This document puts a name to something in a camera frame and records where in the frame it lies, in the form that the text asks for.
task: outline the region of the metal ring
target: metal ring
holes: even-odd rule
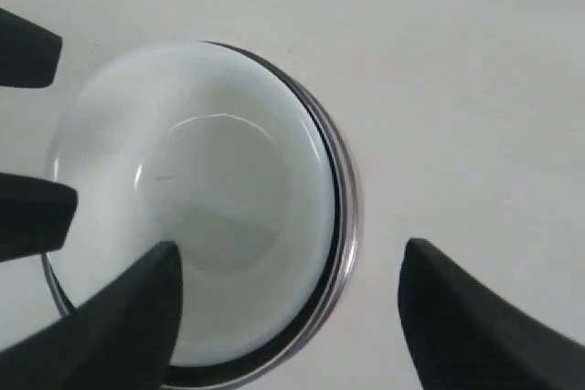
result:
[[[229,390],[250,383],[298,353],[324,325],[337,304],[356,263],[361,237],[361,191],[354,161],[339,130],[315,97],[299,82],[269,61],[244,49],[219,45],[254,60],[280,79],[301,101],[324,140],[335,182],[335,233],[324,273],[311,298],[289,326],[272,341],[243,357],[205,367],[170,366],[163,388],[167,390]],[[74,310],[43,255],[43,268],[61,315]]]

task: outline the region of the white surface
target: white surface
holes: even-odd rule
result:
[[[366,199],[356,275],[307,348],[250,388],[420,389],[395,304],[410,236],[585,342],[585,0],[0,4],[66,38],[53,88],[0,92],[3,170],[41,174],[59,112],[88,76],[161,39],[248,47],[344,130]],[[37,266],[0,269],[3,343],[55,318]]]
[[[223,363],[282,331],[331,247],[323,141],[260,64],[207,43],[140,50],[90,81],[49,148],[50,180],[79,192],[51,255],[80,304],[157,242],[181,249],[175,365]]]

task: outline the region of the white table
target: white table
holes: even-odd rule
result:
[[[56,83],[0,90],[0,169],[42,175],[98,66],[161,40],[246,47],[331,111],[361,169],[366,231],[330,322],[255,389],[419,389],[396,288],[426,237],[585,342],[585,0],[0,0],[65,38]],[[57,319],[37,258],[0,269],[0,346]]]

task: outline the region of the silver rim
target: silver rim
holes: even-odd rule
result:
[[[328,273],[324,291],[316,306],[312,309],[310,317],[295,336],[270,360],[256,367],[251,372],[213,385],[163,385],[163,388],[167,390],[186,390],[193,388],[217,390],[240,387],[268,373],[274,367],[282,364],[302,350],[324,325],[334,310],[335,305],[338,303],[341,293],[351,277],[351,273],[356,264],[358,242],[361,236],[361,192],[358,186],[354,161],[345,140],[329,114],[307,89],[268,61],[237,47],[225,47],[236,50],[244,56],[259,62],[280,80],[285,82],[309,111],[322,134],[325,146],[330,153],[332,171],[337,181],[338,235],[337,242],[332,243],[336,247],[335,259],[330,273]],[[51,295],[55,300],[58,310],[62,315],[68,315],[74,307],[59,285],[57,276],[50,265],[48,255],[43,255],[42,263]]]

